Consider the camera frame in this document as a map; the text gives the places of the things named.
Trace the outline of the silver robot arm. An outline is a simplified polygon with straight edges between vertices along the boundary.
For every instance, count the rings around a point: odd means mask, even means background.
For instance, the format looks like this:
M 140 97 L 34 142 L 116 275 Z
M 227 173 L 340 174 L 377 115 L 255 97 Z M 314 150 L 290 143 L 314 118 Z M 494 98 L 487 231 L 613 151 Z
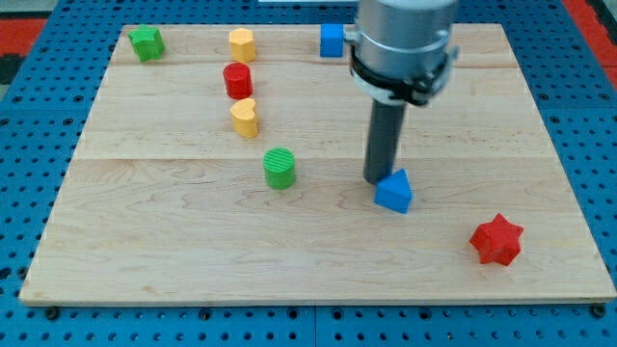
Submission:
M 356 86 L 388 106 L 427 105 L 458 56 L 448 46 L 457 8 L 457 0 L 361 0 L 344 32 Z

